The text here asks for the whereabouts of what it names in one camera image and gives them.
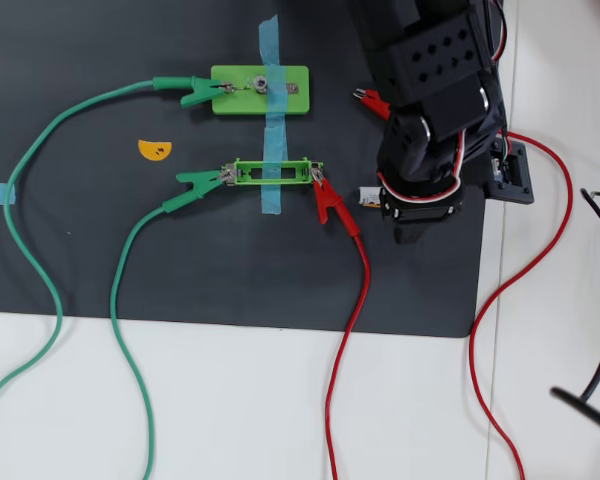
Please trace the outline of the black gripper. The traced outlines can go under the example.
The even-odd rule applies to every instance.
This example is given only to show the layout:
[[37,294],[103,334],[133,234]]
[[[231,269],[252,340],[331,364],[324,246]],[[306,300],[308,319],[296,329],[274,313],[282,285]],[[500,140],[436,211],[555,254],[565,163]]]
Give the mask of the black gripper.
[[380,188],[382,216],[396,225],[393,237],[398,245],[416,244],[430,229],[430,222],[439,222],[456,213],[464,201],[464,188],[451,196],[432,203],[406,203]]

